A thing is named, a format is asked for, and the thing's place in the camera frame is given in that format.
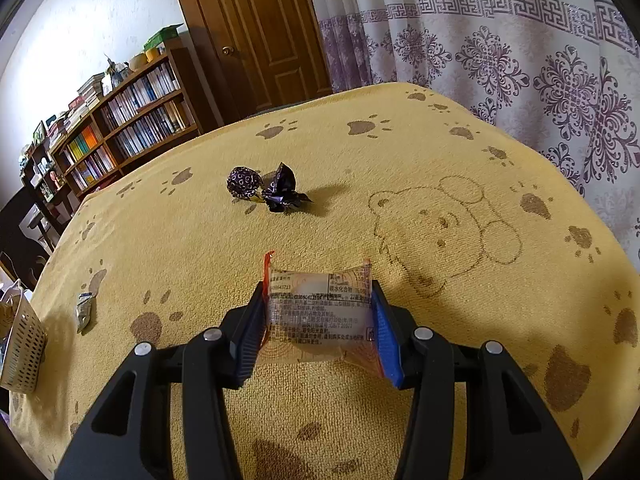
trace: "greek key border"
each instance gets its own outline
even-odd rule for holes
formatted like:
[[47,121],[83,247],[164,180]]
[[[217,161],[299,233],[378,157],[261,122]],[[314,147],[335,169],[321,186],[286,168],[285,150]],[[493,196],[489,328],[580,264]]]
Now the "greek key border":
[[595,0],[595,12],[561,0],[417,0],[415,4],[388,4],[321,20],[321,29],[343,24],[388,22],[401,18],[419,18],[424,14],[456,14],[476,18],[495,18],[510,14],[544,23],[549,27],[599,44],[604,40],[640,58],[638,42],[616,7],[606,0]]

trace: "bookshelf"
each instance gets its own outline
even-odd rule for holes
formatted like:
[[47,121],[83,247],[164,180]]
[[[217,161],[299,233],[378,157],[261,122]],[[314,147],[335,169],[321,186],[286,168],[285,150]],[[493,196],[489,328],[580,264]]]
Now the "bookshelf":
[[[55,182],[51,178],[51,171],[55,171],[58,178],[61,173],[56,169],[56,164],[49,160],[47,155],[48,144],[49,138],[45,137],[42,142],[32,148],[27,165],[20,172],[20,179],[44,218],[49,221],[49,224],[58,234],[62,234],[66,224],[61,224],[58,221],[56,206],[63,204],[69,213],[73,211],[68,201],[68,194],[71,189],[66,182],[60,189],[57,189]],[[44,167],[42,166],[43,158],[47,161]]]
[[103,97],[49,153],[82,201],[217,126],[189,51],[174,43]]

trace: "teddy bear face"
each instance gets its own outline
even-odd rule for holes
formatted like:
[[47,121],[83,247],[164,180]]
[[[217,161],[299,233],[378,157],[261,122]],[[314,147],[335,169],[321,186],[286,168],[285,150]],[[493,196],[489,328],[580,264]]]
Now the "teddy bear face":
[[371,197],[369,207],[378,217],[375,234],[383,249],[406,269],[425,298],[482,257],[481,231],[473,215],[440,189],[382,191]]

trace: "snack package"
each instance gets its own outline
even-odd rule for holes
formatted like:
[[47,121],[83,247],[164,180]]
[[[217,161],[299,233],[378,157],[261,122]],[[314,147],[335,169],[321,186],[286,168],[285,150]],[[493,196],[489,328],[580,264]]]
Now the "snack package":
[[265,256],[267,330],[260,363],[343,360],[382,377],[371,307],[371,264],[315,274],[274,269]]
[[76,304],[76,323],[78,324],[78,334],[84,330],[91,320],[91,309],[94,304],[94,295],[91,292],[83,292],[78,295]]

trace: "chair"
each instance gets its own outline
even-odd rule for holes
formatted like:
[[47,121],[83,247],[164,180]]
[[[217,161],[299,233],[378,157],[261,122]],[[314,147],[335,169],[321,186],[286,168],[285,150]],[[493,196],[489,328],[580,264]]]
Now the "chair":
[[44,247],[20,229],[20,222],[33,206],[29,190],[23,187],[0,211],[0,261],[31,290],[49,259]]
[[0,468],[3,478],[46,480],[0,417]]

